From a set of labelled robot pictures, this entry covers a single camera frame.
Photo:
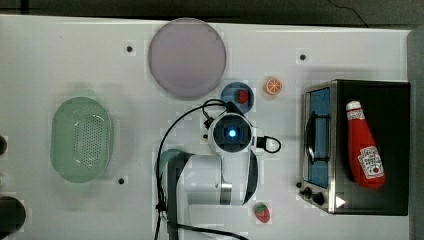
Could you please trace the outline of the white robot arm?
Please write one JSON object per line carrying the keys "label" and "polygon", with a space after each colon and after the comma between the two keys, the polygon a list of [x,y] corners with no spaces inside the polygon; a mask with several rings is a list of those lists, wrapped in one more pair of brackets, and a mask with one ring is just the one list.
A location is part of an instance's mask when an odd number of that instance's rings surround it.
{"label": "white robot arm", "polygon": [[185,231],[208,237],[224,236],[237,240],[246,237],[190,222],[191,205],[243,206],[255,194],[258,162],[256,132],[240,113],[224,113],[208,129],[209,155],[172,149],[166,170],[167,231],[169,240],[183,240]]}

